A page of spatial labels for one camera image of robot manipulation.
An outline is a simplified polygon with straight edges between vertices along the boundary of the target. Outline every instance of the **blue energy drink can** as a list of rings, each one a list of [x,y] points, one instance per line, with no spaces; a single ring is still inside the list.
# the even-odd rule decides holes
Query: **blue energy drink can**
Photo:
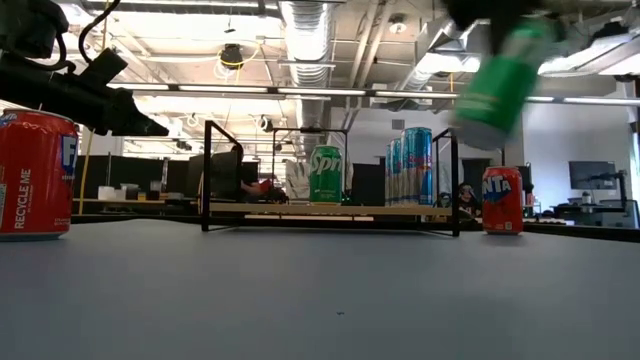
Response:
[[[431,129],[405,129],[401,139],[401,202],[409,206],[432,205]]]
[[[391,144],[387,144],[384,158],[384,206],[391,205]]]
[[[391,187],[390,202],[391,206],[400,203],[400,176],[402,174],[402,147],[400,139],[391,141]]]

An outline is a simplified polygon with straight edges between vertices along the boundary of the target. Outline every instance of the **gray table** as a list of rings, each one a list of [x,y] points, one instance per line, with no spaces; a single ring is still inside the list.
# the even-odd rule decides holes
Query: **gray table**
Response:
[[[0,243],[0,359],[640,358],[640,245],[78,225]]]

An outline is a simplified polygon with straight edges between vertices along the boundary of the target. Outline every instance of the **sprite can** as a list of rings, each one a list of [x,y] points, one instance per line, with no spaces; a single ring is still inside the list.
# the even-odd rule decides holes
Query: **sprite can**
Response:
[[[312,204],[339,205],[342,201],[342,155],[335,146],[316,146],[311,154],[309,197]]]
[[[504,147],[534,90],[554,34],[548,20],[525,19],[500,53],[482,62],[449,122],[460,142],[483,150]]]

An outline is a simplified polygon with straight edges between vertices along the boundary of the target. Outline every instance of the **white wall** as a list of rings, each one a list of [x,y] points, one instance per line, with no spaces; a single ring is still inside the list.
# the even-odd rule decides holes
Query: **white wall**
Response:
[[[624,97],[615,92],[609,97]],[[569,161],[614,161],[630,169],[631,136],[623,107],[530,105],[524,112],[524,155],[531,163],[534,194],[546,210],[583,190],[571,190]],[[631,197],[630,179],[627,178]],[[595,190],[595,200],[616,199],[618,191]]]
[[[332,127],[338,128],[342,124],[344,109],[332,109]],[[405,128],[424,126],[437,135],[447,127],[448,112],[437,115],[428,111],[400,111],[362,109],[349,132],[349,157],[354,163],[377,164],[379,157],[386,155],[386,146],[391,140],[400,137],[400,130],[391,129],[392,119],[405,120]],[[450,161],[451,149],[444,148],[448,139],[440,142],[441,161]],[[492,159],[493,164],[499,165],[501,155],[497,151],[482,151],[460,145],[460,158],[484,158]]]
[[[82,144],[80,145],[80,155],[87,154],[87,147],[89,146],[89,137],[91,137],[91,131],[84,126],[82,128]],[[91,155],[114,155],[122,156],[123,154],[124,138],[121,136],[101,136],[93,135],[91,140]]]

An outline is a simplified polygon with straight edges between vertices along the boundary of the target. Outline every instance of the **red soda can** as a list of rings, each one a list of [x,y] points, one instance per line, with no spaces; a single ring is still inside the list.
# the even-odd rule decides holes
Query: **red soda can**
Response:
[[[29,109],[0,116],[0,240],[69,231],[78,133],[65,117]]]
[[[517,168],[487,168],[482,177],[482,199],[482,225],[487,233],[522,232],[522,175]]]

